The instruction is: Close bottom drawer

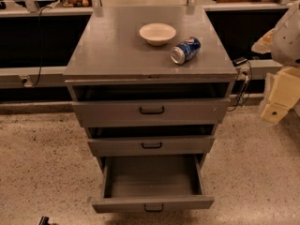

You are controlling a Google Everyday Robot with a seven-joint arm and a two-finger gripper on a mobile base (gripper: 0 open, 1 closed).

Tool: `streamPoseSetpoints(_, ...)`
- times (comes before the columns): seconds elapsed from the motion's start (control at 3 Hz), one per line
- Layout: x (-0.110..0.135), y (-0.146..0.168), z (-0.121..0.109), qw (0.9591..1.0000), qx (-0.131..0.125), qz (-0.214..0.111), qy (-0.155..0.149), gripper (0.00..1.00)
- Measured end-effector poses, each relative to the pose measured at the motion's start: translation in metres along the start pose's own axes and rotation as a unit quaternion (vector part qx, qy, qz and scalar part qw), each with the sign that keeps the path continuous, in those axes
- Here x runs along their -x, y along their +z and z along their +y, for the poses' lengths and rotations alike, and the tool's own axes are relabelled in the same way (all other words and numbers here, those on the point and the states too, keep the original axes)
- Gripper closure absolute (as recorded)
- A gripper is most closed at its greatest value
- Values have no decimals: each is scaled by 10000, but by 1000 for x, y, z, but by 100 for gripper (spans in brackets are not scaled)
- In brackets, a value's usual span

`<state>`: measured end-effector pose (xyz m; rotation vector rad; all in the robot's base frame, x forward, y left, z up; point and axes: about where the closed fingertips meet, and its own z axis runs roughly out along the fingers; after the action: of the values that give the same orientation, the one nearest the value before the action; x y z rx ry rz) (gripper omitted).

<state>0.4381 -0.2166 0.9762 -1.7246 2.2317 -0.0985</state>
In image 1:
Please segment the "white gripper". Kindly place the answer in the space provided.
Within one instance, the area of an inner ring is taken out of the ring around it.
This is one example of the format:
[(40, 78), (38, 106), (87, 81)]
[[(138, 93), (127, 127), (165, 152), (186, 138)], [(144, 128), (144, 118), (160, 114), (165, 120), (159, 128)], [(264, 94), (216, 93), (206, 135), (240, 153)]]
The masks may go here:
[(268, 103), (261, 106), (259, 118), (275, 125), (300, 99), (300, 69), (283, 67), (276, 74), (270, 74), (269, 81)]

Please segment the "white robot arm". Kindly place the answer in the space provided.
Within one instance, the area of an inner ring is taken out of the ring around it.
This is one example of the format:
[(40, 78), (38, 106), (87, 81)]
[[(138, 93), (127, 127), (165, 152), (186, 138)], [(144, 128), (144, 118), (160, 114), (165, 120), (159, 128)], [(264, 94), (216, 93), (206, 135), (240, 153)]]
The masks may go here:
[(259, 119), (268, 126), (276, 125), (300, 99), (300, 2), (294, 2), (276, 26), (256, 41), (251, 50), (271, 53), (282, 65), (276, 74), (265, 79), (264, 98)]

